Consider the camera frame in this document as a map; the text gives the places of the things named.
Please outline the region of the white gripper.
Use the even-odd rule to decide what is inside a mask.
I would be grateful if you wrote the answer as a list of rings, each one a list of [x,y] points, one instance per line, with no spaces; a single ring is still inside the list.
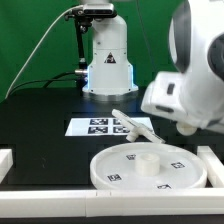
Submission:
[[[180,90],[184,76],[176,72],[159,72],[147,87],[141,110],[155,116],[198,126],[199,119],[192,116],[180,103]]]

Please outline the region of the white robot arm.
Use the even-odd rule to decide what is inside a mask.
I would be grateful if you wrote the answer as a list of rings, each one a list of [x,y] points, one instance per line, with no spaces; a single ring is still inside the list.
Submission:
[[[127,25],[109,0],[85,0],[93,18],[93,59],[83,92],[112,100],[138,91],[127,59]],[[224,133],[224,0],[185,0],[172,15],[169,50],[174,72],[160,71],[141,110],[176,122],[183,135]]]

